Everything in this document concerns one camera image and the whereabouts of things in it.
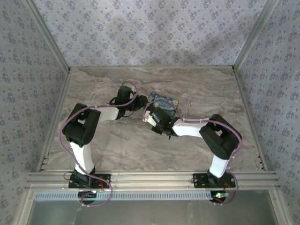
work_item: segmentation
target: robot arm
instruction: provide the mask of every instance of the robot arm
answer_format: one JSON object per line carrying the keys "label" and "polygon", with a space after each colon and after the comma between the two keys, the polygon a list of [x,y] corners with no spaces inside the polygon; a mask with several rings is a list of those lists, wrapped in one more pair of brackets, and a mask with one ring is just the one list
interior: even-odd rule
{"label": "robot arm", "polygon": [[218,114],[214,114],[209,119],[203,119],[202,123],[199,120],[182,121],[179,117],[172,119],[159,107],[154,108],[150,105],[149,110],[146,111],[144,121],[153,126],[152,130],[154,132],[159,134],[166,133],[169,137],[187,135],[203,138],[214,154],[207,173],[209,182],[213,186],[218,185],[220,178],[225,174],[230,156],[239,145],[238,138],[229,129],[215,123],[205,122],[217,121],[236,131]]}
{"label": "robot arm", "polygon": [[[129,87],[121,86],[117,97],[109,103],[112,106],[87,109],[75,116],[62,130],[67,141],[70,142],[76,160],[87,173],[95,175],[95,166],[90,153],[90,142],[94,137],[98,123],[105,120],[118,120],[125,115],[126,111],[137,111],[148,103],[147,97],[137,95],[132,103],[125,105],[130,101],[131,94],[135,93]],[[86,105],[78,103],[69,118],[86,107]],[[93,178],[85,175],[79,165],[75,165],[74,174],[81,182],[85,182],[89,186],[94,181]]]}

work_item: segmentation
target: marble surface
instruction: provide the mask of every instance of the marble surface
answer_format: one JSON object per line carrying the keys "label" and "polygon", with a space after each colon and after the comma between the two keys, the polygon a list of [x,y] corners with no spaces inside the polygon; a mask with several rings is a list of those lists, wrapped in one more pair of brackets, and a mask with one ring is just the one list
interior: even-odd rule
{"label": "marble surface", "polygon": [[[255,141],[230,67],[198,68],[82,68],[71,70],[59,127],[76,103],[106,104],[124,81],[137,85],[141,94],[151,92],[179,100],[185,118],[221,114],[242,135],[243,151],[232,164],[233,171],[259,169]],[[201,138],[159,135],[142,121],[142,110],[131,117],[98,124],[91,144],[98,171],[206,171],[211,153]],[[72,158],[60,147],[57,134],[52,143],[47,170],[74,168]]]}

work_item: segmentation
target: wallpaper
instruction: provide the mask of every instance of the wallpaper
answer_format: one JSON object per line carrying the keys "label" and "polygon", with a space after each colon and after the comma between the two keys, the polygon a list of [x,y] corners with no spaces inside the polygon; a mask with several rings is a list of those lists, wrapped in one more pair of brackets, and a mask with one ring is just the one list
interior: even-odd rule
{"label": "wallpaper", "polygon": [[70,67],[232,65],[266,0],[34,0]]}
{"label": "wallpaper", "polygon": [[0,1],[0,224],[36,169],[64,71],[21,0]]}
{"label": "wallpaper", "polygon": [[280,0],[238,72],[265,157],[300,224],[300,2]]}

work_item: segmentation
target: white slotted panel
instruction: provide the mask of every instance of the white slotted panel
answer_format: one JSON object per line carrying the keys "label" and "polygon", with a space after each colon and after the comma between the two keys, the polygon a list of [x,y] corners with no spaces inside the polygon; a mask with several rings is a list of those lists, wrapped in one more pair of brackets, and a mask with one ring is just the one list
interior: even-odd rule
{"label": "white slotted panel", "polygon": [[[37,192],[36,201],[78,200],[78,191]],[[106,200],[110,193],[97,192],[91,200]],[[114,192],[111,201],[145,201],[145,200],[210,200],[210,191],[119,191]]]}

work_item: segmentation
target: glass panel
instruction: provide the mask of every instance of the glass panel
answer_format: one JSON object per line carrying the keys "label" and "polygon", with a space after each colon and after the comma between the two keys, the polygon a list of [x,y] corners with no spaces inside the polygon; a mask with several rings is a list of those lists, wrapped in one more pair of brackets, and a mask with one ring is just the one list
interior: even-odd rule
{"label": "glass panel", "polygon": [[35,202],[28,225],[277,225],[268,191],[240,191],[229,205],[209,201]]}

